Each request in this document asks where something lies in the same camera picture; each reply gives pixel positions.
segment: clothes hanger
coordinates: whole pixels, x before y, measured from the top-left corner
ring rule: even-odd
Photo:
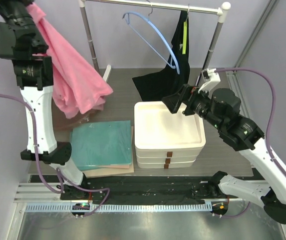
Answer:
[[[150,14],[148,14],[148,17],[153,13],[153,6],[152,6],[152,4],[151,4],[151,8],[152,8],[152,11],[151,11]],[[147,23],[155,30],[155,32],[156,32],[156,33],[159,35],[159,37],[162,39],[162,41],[164,42],[166,48],[168,49],[168,51],[169,51],[169,53],[170,53],[170,56],[171,56],[170,63],[168,63],[167,60],[164,59],[164,58],[156,51],[156,49],[154,49],[153,46],[150,45],[150,43],[147,42],[147,41],[143,38],[143,36],[130,24],[130,20],[129,20],[129,15],[130,15],[130,14],[136,15],[136,16],[140,17],[141,19],[143,19],[145,22],[147,22]],[[180,74],[178,61],[177,61],[177,59],[176,59],[176,57],[175,57],[175,55],[174,55],[174,53],[173,53],[171,47],[169,46],[168,42],[166,41],[166,39],[164,38],[164,36],[161,34],[161,32],[155,27],[155,25],[154,25],[151,21],[149,21],[148,18],[146,18],[145,16],[143,16],[142,14],[139,14],[138,12],[134,12],[134,11],[130,11],[130,12],[124,13],[123,19],[124,19],[124,18],[125,18],[126,23],[145,41],[145,43],[147,43],[148,46],[150,46],[150,47],[154,50],[154,52],[157,53],[158,56],[160,56],[160,57],[166,62],[166,64],[167,64],[169,67],[171,67],[172,69],[176,69],[177,74]]]

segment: clothing rack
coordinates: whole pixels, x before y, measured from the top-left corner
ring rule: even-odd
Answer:
[[[132,6],[140,6],[140,7],[147,7],[147,8],[156,8],[156,9],[169,9],[169,10],[181,10],[181,11],[188,11],[190,13],[203,13],[203,14],[213,14],[218,16],[217,25],[214,31],[214,35],[212,41],[210,43],[205,62],[203,65],[203,70],[206,69],[210,63],[212,58],[219,34],[221,32],[223,23],[226,19],[228,10],[231,8],[231,4],[229,2],[224,2],[221,7],[218,9],[215,8],[206,8],[206,7],[197,7],[197,6],[189,6],[189,5],[179,5],[179,4],[169,4],[169,3],[157,3],[157,2],[148,2],[148,1],[132,1],[132,0],[78,0],[84,27],[87,35],[87,40],[89,44],[89,48],[91,51],[91,56],[94,64],[94,68],[96,71],[99,72],[99,65],[95,53],[94,43],[92,39],[91,30],[88,23],[87,13],[85,9],[85,2],[99,2],[99,3],[107,3],[107,4],[121,4],[121,5],[132,5]],[[107,81],[108,77],[111,72],[111,65],[108,65],[103,76],[104,80]]]

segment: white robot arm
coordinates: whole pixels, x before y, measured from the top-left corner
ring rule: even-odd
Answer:
[[[48,45],[26,10],[31,3],[33,0],[0,0],[0,15],[5,20],[0,22],[0,58],[12,61],[17,86],[24,101],[34,110],[37,123],[35,152],[32,118],[26,109],[28,144],[27,149],[21,152],[21,158],[34,161],[35,154],[38,154],[40,161],[60,169],[73,184],[86,188],[85,175],[71,159],[71,144],[57,142],[54,137],[52,61],[49,56],[35,56],[45,54]]]
[[[227,88],[219,88],[209,98],[209,91],[219,82],[216,69],[203,71],[205,83],[200,87],[185,84],[178,93],[162,99],[173,114],[181,103],[187,107],[183,114],[194,115],[217,128],[220,138],[247,158],[268,182],[258,185],[237,179],[225,172],[216,173],[210,189],[255,203],[279,223],[286,224],[286,165],[268,150],[263,131],[254,121],[240,115],[241,101]]]

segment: yellow tag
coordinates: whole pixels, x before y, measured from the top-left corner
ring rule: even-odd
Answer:
[[[187,47],[187,21],[184,22],[184,32],[183,32],[183,54],[186,54]]]

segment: teal folded cloth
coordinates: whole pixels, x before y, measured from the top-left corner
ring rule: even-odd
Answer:
[[[86,123],[73,130],[70,141],[81,171],[132,163],[131,121]]]

